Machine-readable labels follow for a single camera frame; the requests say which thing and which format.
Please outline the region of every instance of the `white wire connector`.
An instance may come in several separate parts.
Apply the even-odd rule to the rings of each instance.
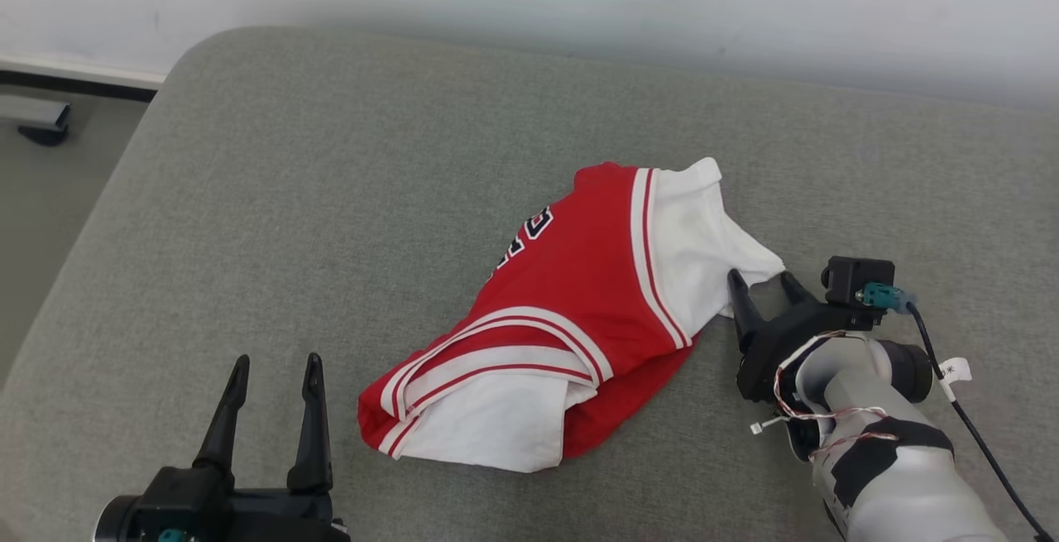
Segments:
[[[765,429],[771,427],[772,424],[775,424],[776,422],[786,422],[787,420],[790,420],[790,418],[788,418],[787,416],[776,416],[771,420],[766,420],[764,422],[754,422],[753,424],[750,426],[750,432],[754,433],[755,435],[759,435]]]

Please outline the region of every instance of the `white fabric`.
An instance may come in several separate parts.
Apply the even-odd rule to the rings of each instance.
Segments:
[[[728,307],[726,277],[732,268],[738,268],[747,283],[766,282],[783,271],[779,256],[754,240],[724,213],[719,186],[721,174],[712,158],[681,173],[657,169],[652,173],[653,184],[646,183],[646,176],[647,173],[639,174],[631,195],[633,200],[643,200],[646,196],[650,202],[647,213],[649,241],[646,245],[650,273],[662,307],[652,309],[663,324],[667,322],[668,312],[685,336],[697,333]],[[642,207],[633,205],[630,220],[633,238],[630,247],[633,252],[640,251],[634,263],[645,266],[636,270],[646,273],[648,255],[642,241]],[[645,300],[652,304],[650,283],[642,282],[641,288]],[[666,328],[681,347],[680,335],[668,324]],[[489,355],[544,350],[557,356],[553,358],[555,365],[582,365],[571,353],[538,348],[526,345],[507,350],[480,350],[453,361],[459,362],[459,367],[453,362],[446,362],[421,377],[423,381],[410,384],[408,394],[412,399],[408,402],[413,403],[415,398],[433,391],[435,384],[447,382],[453,369],[466,373],[469,365],[471,368],[490,365]],[[419,419],[405,435],[398,455],[516,472],[558,466],[562,460],[566,411],[596,395],[588,384],[573,383],[543,372],[526,374],[524,369],[470,377],[459,387],[424,398],[426,403],[412,409],[411,414],[418,413]],[[400,430],[394,429],[393,436],[398,436]]]
[[[672,319],[695,335],[728,307],[732,268],[753,285],[777,275],[784,263],[724,213],[721,173],[712,158],[654,176],[648,228],[654,281]]]

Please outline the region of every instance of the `white sleeve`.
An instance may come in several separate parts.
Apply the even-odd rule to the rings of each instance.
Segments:
[[[672,319],[693,336],[729,308],[728,273],[767,282],[784,263],[724,213],[721,173],[705,158],[681,173],[656,169],[648,233],[654,287]]]

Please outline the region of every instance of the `white cable tag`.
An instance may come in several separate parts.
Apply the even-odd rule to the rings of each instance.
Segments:
[[[940,368],[941,381],[946,384],[971,380],[971,366],[968,364],[967,358],[949,358],[949,360],[941,362]]]

